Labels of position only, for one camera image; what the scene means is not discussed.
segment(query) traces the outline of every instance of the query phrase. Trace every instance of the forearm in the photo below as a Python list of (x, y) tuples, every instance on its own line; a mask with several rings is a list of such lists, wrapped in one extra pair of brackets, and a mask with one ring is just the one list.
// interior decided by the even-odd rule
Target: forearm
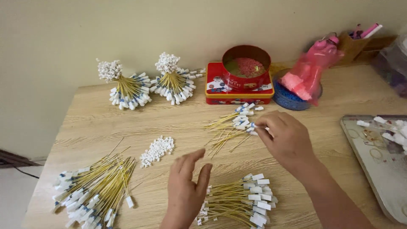
[(300, 182), (308, 192), (323, 228), (374, 228), (321, 162), (318, 161), (309, 172), (302, 175)]

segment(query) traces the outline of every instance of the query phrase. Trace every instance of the pink pen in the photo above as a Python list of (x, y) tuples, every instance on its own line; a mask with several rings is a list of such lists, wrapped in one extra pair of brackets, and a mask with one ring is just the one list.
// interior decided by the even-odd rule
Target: pink pen
[(360, 35), (360, 38), (364, 38), (367, 34), (369, 34), (370, 32), (372, 32), (377, 26), (379, 26), (379, 24), (375, 23), (374, 25), (372, 25), (370, 28), (366, 29), (365, 31), (363, 31), (363, 33)]

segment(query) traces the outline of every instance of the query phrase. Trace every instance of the red round tin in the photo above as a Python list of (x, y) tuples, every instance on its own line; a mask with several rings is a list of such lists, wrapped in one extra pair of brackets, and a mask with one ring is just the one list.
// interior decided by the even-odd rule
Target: red round tin
[(250, 91), (269, 78), (269, 54), (251, 45), (235, 46), (222, 57), (222, 80), (232, 89)]

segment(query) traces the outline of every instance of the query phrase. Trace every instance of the beige wall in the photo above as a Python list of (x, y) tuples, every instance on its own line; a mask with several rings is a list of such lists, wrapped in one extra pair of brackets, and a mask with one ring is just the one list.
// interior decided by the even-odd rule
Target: beige wall
[(48, 155), (75, 88), (103, 83), (96, 57), (151, 76), (163, 51), (188, 68), (237, 44), (288, 61), (357, 23), (397, 33), (406, 13), (405, 0), (0, 0), (0, 148)]

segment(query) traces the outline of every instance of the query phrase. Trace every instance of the blue bead container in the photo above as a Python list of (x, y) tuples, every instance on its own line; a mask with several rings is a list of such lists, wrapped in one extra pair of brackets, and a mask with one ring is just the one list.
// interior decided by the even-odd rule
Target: blue bead container
[(276, 79), (273, 80), (274, 85), (274, 96), (273, 100), (276, 104), (282, 106), (288, 110), (306, 110), (311, 107), (307, 101), (302, 100), (296, 94), (287, 90), (283, 85), (281, 85)]

